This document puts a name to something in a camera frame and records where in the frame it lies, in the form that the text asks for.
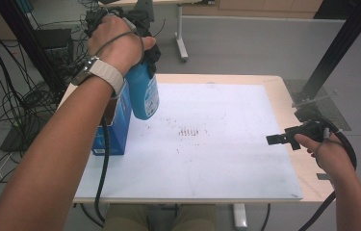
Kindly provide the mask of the blue cardboard box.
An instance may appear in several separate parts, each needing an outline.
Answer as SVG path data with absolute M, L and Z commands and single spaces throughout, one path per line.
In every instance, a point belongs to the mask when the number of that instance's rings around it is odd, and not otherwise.
M 131 114 L 129 87 L 125 85 L 119 98 L 111 99 L 105 110 L 111 155 L 123 155 L 125 152 Z

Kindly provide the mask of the person's leg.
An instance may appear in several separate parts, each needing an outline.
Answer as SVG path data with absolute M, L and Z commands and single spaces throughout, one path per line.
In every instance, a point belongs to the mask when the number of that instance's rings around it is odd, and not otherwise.
M 182 205 L 172 231 L 217 231 L 215 205 Z
M 147 210 L 143 205 L 110 205 L 103 231 L 149 231 Z

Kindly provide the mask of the black equipment box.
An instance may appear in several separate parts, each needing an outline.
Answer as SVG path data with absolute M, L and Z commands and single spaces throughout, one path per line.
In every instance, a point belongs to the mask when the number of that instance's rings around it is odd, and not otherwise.
M 73 63 L 73 40 L 70 29 L 38 29 L 34 31 L 39 45 L 51 63 L 60 71 L 68 73 Z

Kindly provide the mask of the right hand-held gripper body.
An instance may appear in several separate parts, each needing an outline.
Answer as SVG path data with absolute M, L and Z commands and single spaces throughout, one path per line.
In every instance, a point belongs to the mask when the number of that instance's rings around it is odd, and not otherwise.
M 293 104 L 300 125 L 285 129 L 284 142 L 295 142 L 296 134 L 305 135 L 315 141 L 323 141 L 328 139 L 331 133 L 339 132 L 339 129 L 322 114 L 317 101 L 318 98 L 306 99 Z

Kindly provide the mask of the person's right leg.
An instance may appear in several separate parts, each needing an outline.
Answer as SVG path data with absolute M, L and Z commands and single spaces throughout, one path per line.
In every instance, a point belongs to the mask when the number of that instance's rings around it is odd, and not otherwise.
M 217 231 L 215 205 L 182 205 L 172 231 Z

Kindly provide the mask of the white table leg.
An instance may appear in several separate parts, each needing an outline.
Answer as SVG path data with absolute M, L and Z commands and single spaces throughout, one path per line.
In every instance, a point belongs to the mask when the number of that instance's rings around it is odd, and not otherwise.
M 247 230 L 247 218 L 245 212 L 245 205 L 243 203 L 235 203 L 232 205 L 234 227 L 237 231 Z

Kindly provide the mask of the person's left hand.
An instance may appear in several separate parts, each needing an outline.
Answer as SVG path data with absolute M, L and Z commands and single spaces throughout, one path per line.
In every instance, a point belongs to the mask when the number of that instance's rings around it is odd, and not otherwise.
M 125 75 L 155 43 L 153 37 L 135 35 L 122 18 L 106 15 L 88 40 L 88 52 Z

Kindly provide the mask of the grey post base plate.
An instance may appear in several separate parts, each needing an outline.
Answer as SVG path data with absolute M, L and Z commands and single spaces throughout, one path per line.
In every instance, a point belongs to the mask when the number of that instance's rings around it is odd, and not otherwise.
M 284 81 L 284 84 L 287 87 L 287 90 L 293 101 L 297 99 L 298 94 L 301 92 L 306 83 L 306 80 Z M 325 88 L 321 88 L 313 101 L 304 104 L 303 108 L 308 111 L 313 110 L 315 113 L 320 113 L 322 116 L 329 119 L 336 127 L 342 129 L 343 131 L 350 131 L 351 128 L 348 122 L 345 120 L 344 116 L 333 101 L 336 96 L 336 90 L 326 90 Z

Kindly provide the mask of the person's right hand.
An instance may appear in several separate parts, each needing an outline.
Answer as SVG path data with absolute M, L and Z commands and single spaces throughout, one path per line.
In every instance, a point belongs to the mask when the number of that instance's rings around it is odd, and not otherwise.
M 322 142 L 305 135 L 294 135 L 295 140 L 307 149 L 318 166 L 331 178 L 334 185 L 341 185 L 356 178 L 356 173 L 344 145 L 336 135 L 330 134 Z

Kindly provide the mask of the background desk white legs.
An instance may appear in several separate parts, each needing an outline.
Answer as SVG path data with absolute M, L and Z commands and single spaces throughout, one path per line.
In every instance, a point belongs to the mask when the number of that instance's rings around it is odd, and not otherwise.
M 201 0 L 96 0 L 101 8 L 112 7 L 132 7 L 136 10 L 148 11 L 150 17 L 154 18 L 155 5 L 173 5 L 175 7 L 175 15 L 177 16 L 177 31 L 174 37 L 179 50 L 180 58 L 183 62 L 189 59 L 186 45 L 183 41 L 183 6 L 185 4 L 195 4 Z

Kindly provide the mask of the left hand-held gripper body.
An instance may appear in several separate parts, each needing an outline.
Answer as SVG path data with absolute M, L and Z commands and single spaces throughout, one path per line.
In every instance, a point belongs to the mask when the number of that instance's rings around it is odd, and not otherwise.
M 141 36 L 149 36 L 149 28 L 151 19 L 147 11 L 142 10 L 130 10 L 125 11 L 122 7 L 103 8 L 95 12 L 87 12 L 86 24 L 87 29 L 85 33 L 90 37 L 93 31 L 101 23 L 102 18 L 106 15 L 115 15 L 123 19 L 127 19 L 132 28 Z

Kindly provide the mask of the person's left leg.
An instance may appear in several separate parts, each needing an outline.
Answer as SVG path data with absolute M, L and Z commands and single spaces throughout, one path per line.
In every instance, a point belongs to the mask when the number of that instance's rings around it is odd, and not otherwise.
M 143 205 L 110 205 L 103 231 L 149 231 L 147 210 Z

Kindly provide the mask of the black metal frame post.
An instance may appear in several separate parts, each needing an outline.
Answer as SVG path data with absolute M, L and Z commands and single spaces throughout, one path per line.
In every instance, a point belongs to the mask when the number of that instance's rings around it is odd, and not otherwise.
M 331 42 L 309 80 L 294 98 L 299 104 L 313 100 L 338 63 L 361 34 L 361 0 Z
M 0 14 L 26 51 L 51 92 L 55 95 L 64 93 L 66 90 L 64 80 L 39 44 L 28 17 L 19 8 L 16 0 L 0 0 Z

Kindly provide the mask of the blue detergent bottle white cap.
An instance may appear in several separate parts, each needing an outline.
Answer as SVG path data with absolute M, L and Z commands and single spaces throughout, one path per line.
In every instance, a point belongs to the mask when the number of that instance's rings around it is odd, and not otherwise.
M 134 116 L 150 119 L 160 104 L 155 65 L 143 62 L 133 66 L 125 75 Z

